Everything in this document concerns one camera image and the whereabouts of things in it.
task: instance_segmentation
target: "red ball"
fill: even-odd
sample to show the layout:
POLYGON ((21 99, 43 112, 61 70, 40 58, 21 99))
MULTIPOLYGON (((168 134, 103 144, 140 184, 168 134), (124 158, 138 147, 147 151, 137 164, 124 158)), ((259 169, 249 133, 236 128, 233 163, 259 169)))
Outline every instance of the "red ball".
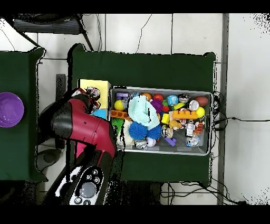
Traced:
POLYGON ((168 106, 163 106, 163 107, 162 107, 162 111, 168 112, 168 111, 169 111, 169 107, 168 107, 168 106))
POLYGON ((163 95, 161 95, 161 94, 155 94, 153 96, 153 99, 158 100, 160 102, 162 102, 164 100, 163 95))
POLYGON ((207 97, 204 96, 196 97, 195 100, 198 101, 200 107, 203 107, 208 104, 208 99, 207 97))

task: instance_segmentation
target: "gray storage bin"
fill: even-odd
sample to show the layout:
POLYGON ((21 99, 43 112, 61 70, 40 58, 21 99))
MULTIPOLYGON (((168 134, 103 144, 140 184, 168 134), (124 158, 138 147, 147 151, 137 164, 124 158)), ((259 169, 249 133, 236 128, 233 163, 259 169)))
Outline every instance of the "gray storage bin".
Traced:
MULTIPOLYGON (((111 108, 110 110, 114 110, 114 103, 116 99, 117 92, 124 93, 133 93, 139 92, 140 94, 144 92, 150 93, 152 96, 154 94, 162 94, 164 99, 166 99, 169 95, 178 95, 180 93, 186 93, 191 96, 191 98, 195 98, 197 96, 205 96, 208 98, 208 105, 204 107, 205 109, 205 118, 204 118, 204 131, 201 135, 201 141, 199 146, 197 147, 187 147, 186 146, 186 136, 185 129, 175 130, 173 132, 173 138, 177 140, 176 145, 172 147, 169 145, 163 138, 159 142, 156 143, 153 147, 145 147, 144 149, 138 149, 135 146, 126 146, 125 151, 128 152, 141 152, 141 153, 162 153, 162 154, 180 154, 180 155, 198 155, 205 156, 210 152, 211 148, 211 129, 213 122, 213 95, 210 92, 200 92, 200 91, 186 91, 186 90, 171 90, 171 89, 152 89, 152 88, 139 88, 139 87, 112 87, 110 90, 110 100, 111 100, 111 108)), ((122 150, 123 147, 118 145, 118 149, 122 150)))

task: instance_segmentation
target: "green table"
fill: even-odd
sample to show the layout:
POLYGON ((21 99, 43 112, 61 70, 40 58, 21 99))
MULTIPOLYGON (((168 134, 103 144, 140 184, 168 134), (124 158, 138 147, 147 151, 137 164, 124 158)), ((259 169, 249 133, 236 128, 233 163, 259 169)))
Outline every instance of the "green table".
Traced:
POLYGON ((24 116, 12 128, 0 128, 0 180, 46 181, 35 167, 36 153, 36 64, 44 49, 30 52, 0 52, 0 92, 18 95, 24 116))
MULTIPOLYGON (((82 44, 69 51, 69 88, 78 79, 107 80, 113 86, 213 92, 215 55, 152 55, 86 52, 82 44)), ((125 152, 114 160, 121 180, 209 182, 209 155, 164 155, 125 152)))

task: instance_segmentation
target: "yellow ball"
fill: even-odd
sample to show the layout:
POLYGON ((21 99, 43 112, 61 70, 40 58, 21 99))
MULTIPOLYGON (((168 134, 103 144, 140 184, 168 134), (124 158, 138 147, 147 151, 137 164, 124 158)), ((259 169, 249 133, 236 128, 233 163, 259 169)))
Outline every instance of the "yellow ball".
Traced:
POLYGON ((202 108, 202 107, 199 107, 197 110, 196 110, 196 114, 198 115, 198 117, 203 117, 204 114, 205 114, 205 110, 202 108))
POLYGON ((117 101, 114 103, 114 108, 115 108, 115 110, 123 111, 123 110, 124 110, 124 105, 123 105, 122 100, 117 100, 117 101))

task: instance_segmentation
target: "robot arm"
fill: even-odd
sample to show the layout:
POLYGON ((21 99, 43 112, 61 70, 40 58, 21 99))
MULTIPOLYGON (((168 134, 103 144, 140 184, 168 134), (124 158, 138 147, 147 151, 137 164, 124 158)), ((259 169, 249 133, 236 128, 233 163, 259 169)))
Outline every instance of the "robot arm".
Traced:
POLYGON ((85 146, 72 170, 63 171, 47 194, 64 204, 96 204, 107 188, 112 159, 117 151, 112 125, 89 114, 95 100, 82 89, 66 93, 64 98, 48 106, 40 115, 42 133, 51 137, 70 139, 85 146))

